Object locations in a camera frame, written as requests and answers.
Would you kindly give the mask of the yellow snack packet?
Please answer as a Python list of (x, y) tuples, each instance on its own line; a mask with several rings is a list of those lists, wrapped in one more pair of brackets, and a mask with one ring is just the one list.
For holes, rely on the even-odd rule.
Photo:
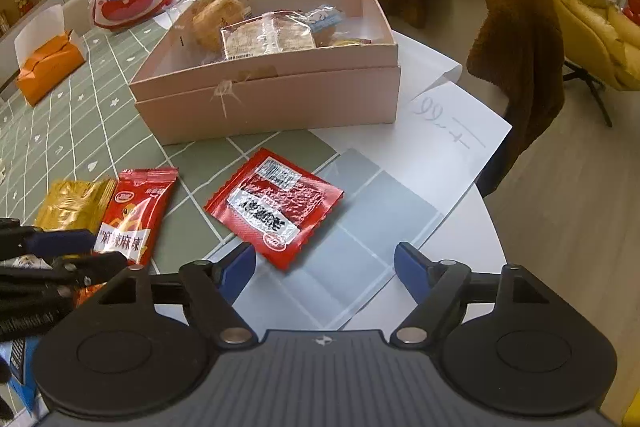
[(35, 226), (44, 231), (88, 230), (96, 234), (115, 187), (115, 179), (55, 180), (37, 212)]

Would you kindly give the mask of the red spicy strip packet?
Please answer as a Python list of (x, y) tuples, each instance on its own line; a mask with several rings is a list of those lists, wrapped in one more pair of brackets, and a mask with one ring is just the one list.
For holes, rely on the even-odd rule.
[(179, 170), (171, 167), (122, 170), (96, 234), (93, 254), (118, 251), (130, 265), (146, 267), (178, 178)]

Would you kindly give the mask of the red snack packet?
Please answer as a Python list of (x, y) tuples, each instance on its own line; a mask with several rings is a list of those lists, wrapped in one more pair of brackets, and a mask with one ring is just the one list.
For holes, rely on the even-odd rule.
[(275, 268), (292, 267), (344, 191), (261, 148), (205, 205), (205, 211)]

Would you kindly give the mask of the clear cracker pack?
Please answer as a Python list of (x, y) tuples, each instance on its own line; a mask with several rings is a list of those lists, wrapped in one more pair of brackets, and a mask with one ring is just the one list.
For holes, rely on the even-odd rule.
[(294, 11), (267, 12), (224, 26), (220, 30), (226, 60), (310, 50), (314, 35), (302, 14)]

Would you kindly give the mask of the round bread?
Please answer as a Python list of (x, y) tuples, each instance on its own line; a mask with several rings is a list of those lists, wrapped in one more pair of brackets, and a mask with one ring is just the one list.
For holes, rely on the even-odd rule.
[(245, 5), (240, 0), (210, 0), (192, 17), (195, 40), (210, 52), (222, 49), (221, 29), (244, 20)]

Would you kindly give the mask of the blue white snack bag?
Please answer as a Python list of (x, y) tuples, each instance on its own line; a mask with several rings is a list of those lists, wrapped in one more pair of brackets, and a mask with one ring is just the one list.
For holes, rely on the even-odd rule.
[(9, 385), (21, 399), (29, 413), (35, 410), (37, 386), (32, 373), (32, 357), (40, 338), (26, 337), (3, 343), (1, 356), (9, 365), (11, 379)]

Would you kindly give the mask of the white paper sheet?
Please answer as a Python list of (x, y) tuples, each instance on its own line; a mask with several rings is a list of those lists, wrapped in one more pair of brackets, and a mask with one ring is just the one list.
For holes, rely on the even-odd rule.
[(400, 242), (475, 272), (506, 262), (475, 179), (509, 124), (459, 86), (461, 64), (400, 32), (394, 39), (393, 124), (314, 130), (334, 152), (314, 174), (344, 194), (295, 271), (311, 286), (299, 294), (299, 329), (389, 334), (416, 305), (395, 275)]

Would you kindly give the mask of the green grid tablecloth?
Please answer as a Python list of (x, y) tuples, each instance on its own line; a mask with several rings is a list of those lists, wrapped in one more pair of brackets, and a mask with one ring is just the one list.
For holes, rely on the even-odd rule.
[(114, 179), (132, 168), (176, 167), (179, 179), (160, 222), (151, 268), (171, 273), (217, 260), (238, 243), (205, 211), (213, 193), (262, 147), (319, 172), (337, 155), (313, 133), (278, 131), (161, 146), (142, 120), (129, 83), (165, 31), (155, 22), (81, 37), (87, 61), (37, 106), (19, 93), (1, 103), (1, 213), (35, 221), (55, 180)]

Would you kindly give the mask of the orange tissue box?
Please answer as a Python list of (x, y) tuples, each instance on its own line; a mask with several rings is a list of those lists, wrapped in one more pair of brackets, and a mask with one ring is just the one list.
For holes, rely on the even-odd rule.
[(86, 61), (78, 35), (65, 28), (60, 4), (27, 23), (15, 38), (14, 49), (20, 66), (17, 89), (32, 107)]

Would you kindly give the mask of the brown fuzzy coat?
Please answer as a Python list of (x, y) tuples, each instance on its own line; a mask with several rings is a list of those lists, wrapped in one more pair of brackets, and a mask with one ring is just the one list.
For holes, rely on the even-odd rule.
[(378, 0), (393, 28), (464, 65), (462, 84), (511, 126), (477, 186), (489, 195), (564, 105), (552, 0)]

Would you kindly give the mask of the pink cardboard box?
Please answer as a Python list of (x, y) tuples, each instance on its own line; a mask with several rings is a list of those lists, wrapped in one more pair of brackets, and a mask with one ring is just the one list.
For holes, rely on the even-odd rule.
[(189, 6), (130, 82), (160, 144), (395, 121), (398, 46), (378, 0), (246, 1), (256, 15), (333, 5), (353, 43), (216, 62), (190, 35)]

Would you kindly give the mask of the yellow chair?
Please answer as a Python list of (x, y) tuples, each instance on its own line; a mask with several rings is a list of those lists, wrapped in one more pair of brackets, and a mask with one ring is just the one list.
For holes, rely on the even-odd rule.
[(639, 5), (620, 9), (613, 0), (553, 0), (561, 26), (564, 81), (579, 79), (588, 87), (605, 124), (612, 120), (599, 88), (639, 89)]

